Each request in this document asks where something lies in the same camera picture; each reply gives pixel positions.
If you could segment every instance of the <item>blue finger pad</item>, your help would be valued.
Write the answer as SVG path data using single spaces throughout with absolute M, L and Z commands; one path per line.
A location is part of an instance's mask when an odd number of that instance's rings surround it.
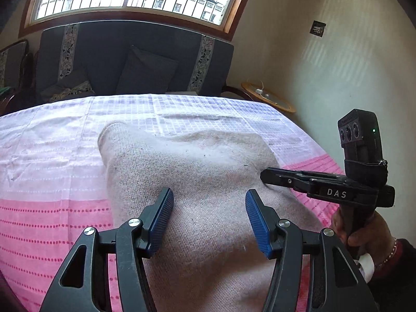
M 173 209 L 173 192 L 169 190 L 168 195 L 164 198 L 154 221 L 149 228 L 149 249 L 147 253 L 152 256 L 162 244 L 163 235 L 168 225 L 169 218 Z
M 250 220 L 260 251 L 263 252 L 267 258 L 271 257 L 272 247 L 270 245 L 270 231 L 250 191 L 247 191 L 245 195 L 245 210 L 247 211 L 248 219 Z

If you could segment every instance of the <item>dark blue cushion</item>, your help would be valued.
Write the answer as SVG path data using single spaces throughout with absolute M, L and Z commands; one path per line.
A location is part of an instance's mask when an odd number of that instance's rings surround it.
M 176 60 L 130 46 L 116 94 L 164 94 L 177 67 Z

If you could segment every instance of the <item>window frame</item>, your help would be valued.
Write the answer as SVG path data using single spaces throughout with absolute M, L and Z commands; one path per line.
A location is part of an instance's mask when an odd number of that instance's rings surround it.
M 168 12 L 159 9 L 127 7 L 125 4 L 122 7 L 97 7 L 66 11 L 34 21 L 32 15 L 37 12 L 40 1 L 41 0 L 26 0 L 20 22 L 19 38 L 37 31 L 72 23 L 105 20 L 132 20 L 187 28 L 206 35 L 231 41 L 248 0 L 231 0 L 233 2 L 228 4 L 220 26 L 202 19 L 200 20 L 191 16 L 178 14 L 173 11 Z

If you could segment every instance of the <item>cushion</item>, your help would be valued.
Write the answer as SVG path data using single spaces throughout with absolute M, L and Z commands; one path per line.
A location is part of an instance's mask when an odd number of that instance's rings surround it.
M 0 53 L 0 87 L 17 89 L 20 85 L 20 66 L 28 51 L 28 41 L 20 41 Z
M 46 88 L 40 95 L 44 103 L 51 103 L 94 96 L 95 93 L 89 84 L 85 70 L 81 68 Z
M 164 94 L 177 67 L 176 60 L 131 46 L 116 94 Z

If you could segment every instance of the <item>sofa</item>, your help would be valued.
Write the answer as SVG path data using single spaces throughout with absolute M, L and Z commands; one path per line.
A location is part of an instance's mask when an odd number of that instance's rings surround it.
M 33 55 L 27 40 L 0 50 L 0 116 L 35 105 Z
M 219 96 L 233 50 L 231 43 L 149 22 L 97 21 L 51 28 L 43 31 L 40 41 L 37 103 L 166 92 Z M 87 81 L 91 88 L 65 95 L 63 90 Z M 53 96 L 62 91 L 63 98 Z

